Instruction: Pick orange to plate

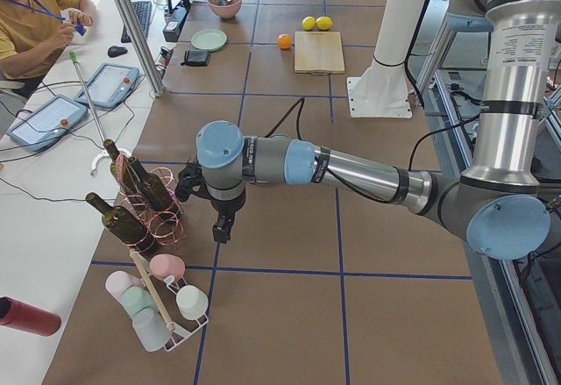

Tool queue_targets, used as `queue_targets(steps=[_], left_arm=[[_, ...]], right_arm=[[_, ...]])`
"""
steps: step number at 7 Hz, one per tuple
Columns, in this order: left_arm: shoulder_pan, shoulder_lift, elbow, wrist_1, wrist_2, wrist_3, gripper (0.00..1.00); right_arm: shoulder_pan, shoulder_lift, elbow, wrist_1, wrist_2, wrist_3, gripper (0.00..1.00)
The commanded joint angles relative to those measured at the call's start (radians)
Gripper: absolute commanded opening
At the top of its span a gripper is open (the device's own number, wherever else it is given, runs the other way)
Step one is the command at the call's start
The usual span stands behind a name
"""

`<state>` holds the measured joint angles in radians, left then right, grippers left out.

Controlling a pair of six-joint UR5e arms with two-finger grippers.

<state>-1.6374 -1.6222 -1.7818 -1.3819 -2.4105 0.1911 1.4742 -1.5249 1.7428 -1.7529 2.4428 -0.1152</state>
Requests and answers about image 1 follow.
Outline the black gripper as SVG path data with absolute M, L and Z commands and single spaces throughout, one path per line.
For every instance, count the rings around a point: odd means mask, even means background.
M 231 239 L 236 213 L 245 205 L 245 187 L 234 189 L 215 189 L 209 187 L 210 202 L 217 211 L 217 221 L 213 224 L 212 234 L 216 243 L 227 243 Z

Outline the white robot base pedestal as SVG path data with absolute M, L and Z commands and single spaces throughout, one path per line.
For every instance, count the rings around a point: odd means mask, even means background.
M 369 68 L 347 79 L 353 118 L 411 118 L 406 62 L 428 0 L 387 0 Z

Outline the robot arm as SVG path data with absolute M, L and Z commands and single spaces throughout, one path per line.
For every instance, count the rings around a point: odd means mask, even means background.
M 217 225 L 230 227 L 249 182 L 330 183 L 403 205 L 496 260 L 519 259 L 548 238 L 551 216 L 530 166 L 560 0 L 451 0 L 450 12 L 492 26 L 471 165 L 457 179 L 391 167 L 284 136 L 247 137 L 205 125 L 196 151 Z

